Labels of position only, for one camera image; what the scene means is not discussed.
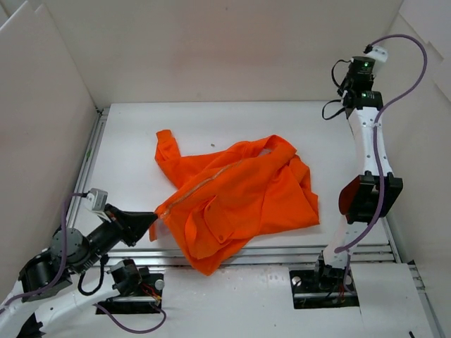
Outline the orange jacket with pink lining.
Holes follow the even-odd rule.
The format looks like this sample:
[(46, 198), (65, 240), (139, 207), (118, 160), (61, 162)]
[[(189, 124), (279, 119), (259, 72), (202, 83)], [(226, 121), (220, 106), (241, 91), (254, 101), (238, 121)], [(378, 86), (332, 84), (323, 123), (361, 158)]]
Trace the orange jacket with pink lining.
[(282, 137), (195, 156), (180, 154), (170, 130), (156, 138), (155, 161), (175, 193), (157, 207), (149, 238), (171, 235), (200, 273), (211, 275), (254, 237), (319, 224), (309, 167)]

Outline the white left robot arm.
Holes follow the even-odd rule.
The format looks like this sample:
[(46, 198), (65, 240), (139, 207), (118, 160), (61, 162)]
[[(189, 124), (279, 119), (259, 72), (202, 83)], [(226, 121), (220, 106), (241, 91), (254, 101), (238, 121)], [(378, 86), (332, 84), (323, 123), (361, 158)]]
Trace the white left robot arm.
[(43, 324), (35, 317), (37, 309), (71, 286), (72, 275), (84, 276), (95, 263), (105, 266), (109, 251), (117, 243), (135, 246), (158, 216), (106, 204), (99, 218), (101, 224), (88, 235), (62, 224), (50, 247), (25, 264), (1, 305), (2, 337), (41, 337)]

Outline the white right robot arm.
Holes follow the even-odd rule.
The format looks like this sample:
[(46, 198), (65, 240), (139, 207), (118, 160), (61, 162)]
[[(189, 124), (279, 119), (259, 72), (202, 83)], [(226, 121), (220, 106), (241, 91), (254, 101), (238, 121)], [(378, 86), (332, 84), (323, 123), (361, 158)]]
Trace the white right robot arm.
[(350, 257), (357, 245), (387, 215), (403, 188), (388, 162), (383, 141), (383, 99), (373, 87), (376, 60), (354, 56), (343, 81), (337, 84), (342, 108), (350, 126), (357, 155), (357, 176), (340, 192), (338, 229), (320, 253), (311, 280), (317, 290), (332, 291), (344, 285)]

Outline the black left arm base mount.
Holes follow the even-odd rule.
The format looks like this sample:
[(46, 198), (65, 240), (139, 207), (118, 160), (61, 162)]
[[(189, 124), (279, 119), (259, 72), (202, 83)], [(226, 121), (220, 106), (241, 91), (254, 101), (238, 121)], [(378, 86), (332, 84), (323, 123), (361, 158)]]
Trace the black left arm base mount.
[(115, 292), (98, 304), (111, 314), (157, 314), (163, 303), (164, 274), (125, 259), (106, 269), (103, 287)]

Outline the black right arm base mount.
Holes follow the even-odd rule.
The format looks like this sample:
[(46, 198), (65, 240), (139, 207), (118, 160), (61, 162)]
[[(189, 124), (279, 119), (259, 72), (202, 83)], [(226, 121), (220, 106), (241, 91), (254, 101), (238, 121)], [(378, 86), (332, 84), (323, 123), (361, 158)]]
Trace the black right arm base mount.
[(353, 282), (346, 289), (340, 278), (317, 281), (313, 270), (290, 270), (289, 274), (296, 310), (359, 307)]

